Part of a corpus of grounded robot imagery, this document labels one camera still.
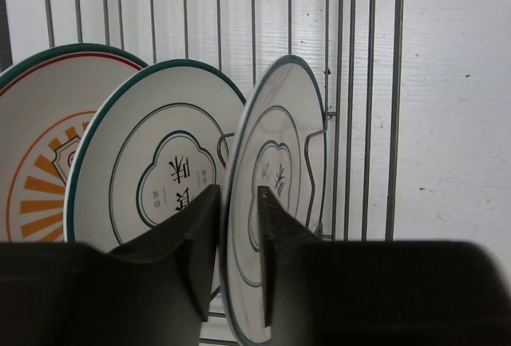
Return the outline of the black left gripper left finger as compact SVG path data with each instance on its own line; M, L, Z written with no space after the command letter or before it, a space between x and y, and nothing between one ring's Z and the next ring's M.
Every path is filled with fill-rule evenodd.
M103 253L82 243L1 246L4 345L196 345L208 318L220 188Z

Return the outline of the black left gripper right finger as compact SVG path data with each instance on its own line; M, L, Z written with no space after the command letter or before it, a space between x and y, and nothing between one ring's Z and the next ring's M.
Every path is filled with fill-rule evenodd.
M325 241L258 189L274 345L507 345L510 295L465 241Z

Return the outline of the white plate green flower outline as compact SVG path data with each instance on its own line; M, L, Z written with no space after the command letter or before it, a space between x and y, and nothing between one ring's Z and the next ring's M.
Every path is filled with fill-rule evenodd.
M221 197L220 293L241 345L269 345L263 320L257 189L313 231L323 218L327 113L311 67L296 55L273 61L247 101L228 155Z

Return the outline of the white plate orange sunburst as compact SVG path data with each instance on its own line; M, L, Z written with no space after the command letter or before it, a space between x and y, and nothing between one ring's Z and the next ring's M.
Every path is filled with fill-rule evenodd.
M90 120L147 66L125 50L74 43L1 74L1 240L62 241L69 170Z

